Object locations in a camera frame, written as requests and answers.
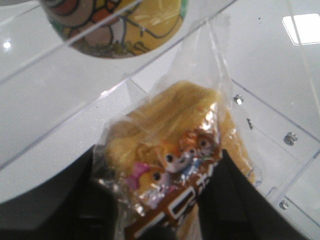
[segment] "clear plastic packaging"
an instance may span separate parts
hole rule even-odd
[[[230,113],[230,79],[212,27],[203,24],[185,39],[169,73],[109,123],[95,148],[93,178],[120,203],[117,240],[137,239],[155,225],[170,226],[180,239],[200,238],[190,218],[199,223],[193,207],[222,149],[256,181]]]

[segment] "clear plastic shelf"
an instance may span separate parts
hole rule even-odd
[[[81,36],[63,42],[40,6],[0,22],[0,47],[14,36],[12,49],[0,52],[0,202],[41,184],[95,144],[104,124],[147,94],[168,72],[182,40],[209,17],[233,93],[244,99],[234,108],[246,112],[236,115],[243,140],[253,144],[247,133],[255,139],[250,155],[262,172],[257,190],[305,236],[318,239],[320,44],[293,44],[283,18],[317,13],[319,6],[303,0],[189,0],[173,38],[124,59],[70,47]],[[36,34],[35,19],[45,34]],[[289,133],[297,139],[284,141]],[[282,201],[293,207],[283,210]]]

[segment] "metal screw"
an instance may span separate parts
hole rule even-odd
[[[237,95],[234,96],[233,101],[234,101],[236,104],[241,105],[241,104],[243,104],[243,102],[244,102],[245,100],[244,100],[244,98],[243,98],[241,95],[237,94]]]
[[[284,137],[283,141],[289,145],[289,146],[293,146],[296,141],[298,141],[298,137],[296,136],[296,134],[294,134],[293,132],[288,132],[286,134],[286,136]]]
[[[280,207],[282,210],[287,210],[288,207],[289,207],[289,204],[288,204],[285,200],[282,200],[282,201],[279,203],[279,207]]]

